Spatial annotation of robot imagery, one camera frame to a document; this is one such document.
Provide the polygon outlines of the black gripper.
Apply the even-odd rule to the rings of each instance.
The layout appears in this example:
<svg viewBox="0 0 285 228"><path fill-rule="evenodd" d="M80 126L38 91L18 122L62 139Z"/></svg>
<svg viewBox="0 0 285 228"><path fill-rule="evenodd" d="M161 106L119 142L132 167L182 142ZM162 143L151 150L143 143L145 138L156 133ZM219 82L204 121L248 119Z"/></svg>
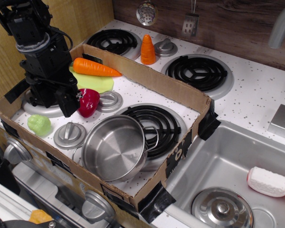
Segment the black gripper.
<svg viewBox="0 0 285 228"><path fill-rule="evenodd" d="M30 84L30 103L45 107L59 105L64 117L70 117L80 107L80 91L69 71L72 58L64 36L56 33L47 46L23 54L26 60L20 66Z"/></svg>

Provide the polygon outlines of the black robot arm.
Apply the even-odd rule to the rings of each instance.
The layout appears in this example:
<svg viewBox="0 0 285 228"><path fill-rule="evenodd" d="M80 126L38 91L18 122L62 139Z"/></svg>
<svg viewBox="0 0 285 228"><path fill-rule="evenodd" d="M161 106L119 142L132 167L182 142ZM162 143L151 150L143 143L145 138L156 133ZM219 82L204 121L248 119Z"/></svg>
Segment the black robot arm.
<svg viewBox="0 0 285 228"><path fill-rule="evenodd" d="M69 71L73 45L67 44L65 32L50 25L51 18L41 0L0 0L0 24L25 56L19 65L32 93L30 102L45 108L58 105L70 117L80 107L77 80Z"/></svg>

